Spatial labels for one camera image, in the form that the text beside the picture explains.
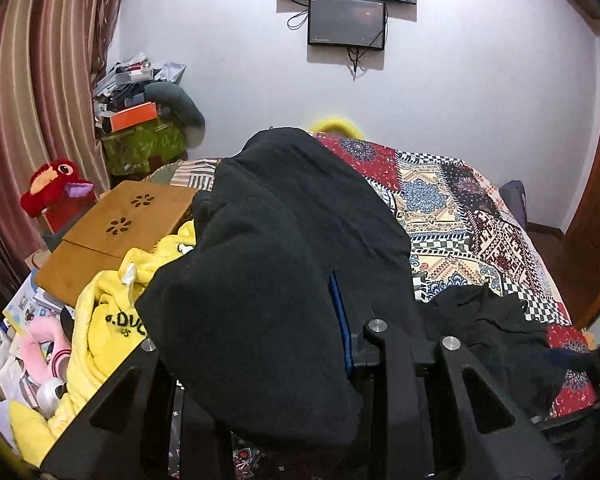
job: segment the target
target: striped cloth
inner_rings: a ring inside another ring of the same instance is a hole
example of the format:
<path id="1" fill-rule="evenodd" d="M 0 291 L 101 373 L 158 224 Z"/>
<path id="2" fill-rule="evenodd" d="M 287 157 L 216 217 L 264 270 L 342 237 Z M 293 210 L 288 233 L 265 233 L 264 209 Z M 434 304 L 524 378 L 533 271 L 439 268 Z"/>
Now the striped cloth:
<path id="1" fill-rule="evenodd" d="M 171 185 L 211 191 L 216 167 L 221 160 L 221 158 L 200 158 L 183 162 L 175 171 Z"/>

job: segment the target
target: green bag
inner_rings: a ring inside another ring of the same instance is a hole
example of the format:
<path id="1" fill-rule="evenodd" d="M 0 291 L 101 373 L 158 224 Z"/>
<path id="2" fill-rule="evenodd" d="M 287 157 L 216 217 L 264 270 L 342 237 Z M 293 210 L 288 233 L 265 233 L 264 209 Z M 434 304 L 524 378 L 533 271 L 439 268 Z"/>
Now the green bag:
<path id="1" fill-rule="evenodd" d="M 110 174 L 119 176 L 151 173 L 155 168 L 151 168 L 150 158 L 160 157 L 158 161 L 162 165 L 187 149 L 182 130 L 170 117 L 136 124 L 101 139 L 107 155 L 107 169 Z"/>

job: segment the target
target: plush toy eye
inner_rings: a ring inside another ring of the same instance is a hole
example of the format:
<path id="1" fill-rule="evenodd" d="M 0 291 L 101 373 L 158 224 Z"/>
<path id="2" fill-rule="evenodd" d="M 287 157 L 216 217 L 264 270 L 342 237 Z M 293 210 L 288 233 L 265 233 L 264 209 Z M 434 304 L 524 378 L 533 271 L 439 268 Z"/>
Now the plush toy eye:
<path id="1" fill-rule="evenodd" d="M 58 171 L 65 175 L 71 175 L 74 172 L 74 168 L 67 164 L 60 164 L 60 166 L 58 166 Z"/>

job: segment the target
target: power cord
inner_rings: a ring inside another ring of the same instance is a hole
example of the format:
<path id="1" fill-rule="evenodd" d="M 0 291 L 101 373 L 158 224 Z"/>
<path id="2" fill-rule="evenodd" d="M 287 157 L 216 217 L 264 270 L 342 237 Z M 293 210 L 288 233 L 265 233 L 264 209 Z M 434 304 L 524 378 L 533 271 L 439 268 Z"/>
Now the power cord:
<path id="1" fill-rule="evenodd" d="M 298 12 L 297 14 L 295 14 L 294 16 L 292 16 L 291 18 L 286 20 L 286 26 L 289 30 L 298 30 L 306 23 L 306 20 L 309 18 L 309 5 L 299 2 L 297 0 L 289 0 L 289 1 L 295 3 L 296 5 L 299 5 L 301 7 L 305 7 L 304 10 L 301 10 L 300 12 Z M 304 16 L 304 18 L 302 19 L 301 22 L 296 23 L 295 25 L 291 23 L 293 20 L 299 18 L 300 16 Z"/>
<path id="2" fill-rule="evenodd" d="M 358 74 L 358 62 L 369 51 L 371 46 L 380 37 L 380 34 L 382 34 L 386 30 L 388 21 L 389 21 L 389 11 L 385 6 L 384 7 L 384 25 L 382 26 L 382 30 L 380 32 L 378 32 L 376 34 L 376 37 L 371 40 L 371 43 L 369 43 L 368 47 L 366 47 L 362 52 L 360 52 L 359 48 L 347 47 L 347 55 L 349 56 L 349 60 L 353 65 L 353 79 L 355 79 L 356 75 Z"/>

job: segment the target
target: metal bolt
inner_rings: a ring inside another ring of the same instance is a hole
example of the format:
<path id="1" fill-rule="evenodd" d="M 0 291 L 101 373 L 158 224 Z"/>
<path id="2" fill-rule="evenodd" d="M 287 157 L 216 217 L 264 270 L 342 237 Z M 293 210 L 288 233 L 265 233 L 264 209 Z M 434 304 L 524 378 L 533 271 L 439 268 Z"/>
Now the metal bolt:
<path id="1" fill-rule="evenodd" d="M 142 348 L 142 350 L 144 350 L 145 352 L 153 352 L 157 347 L 154 344 L 154 342 L 151 341 L 150 338 L 147 338 L 144 341 L 142 341 L 140 348 Z"/>
<path id="2" fill-rule="evenodd" d="M 366 324 L 371 332 L 384 332 L 386 330 L 386 322 L 382 319 L 372 319 Z"/>
<path id="3" fill-rule="evenodd" d="M 460 348 L 460 341 L 457 337 L 448 335 L 442 339 L 442 346 L 447 350 L 458 350 Z"/>

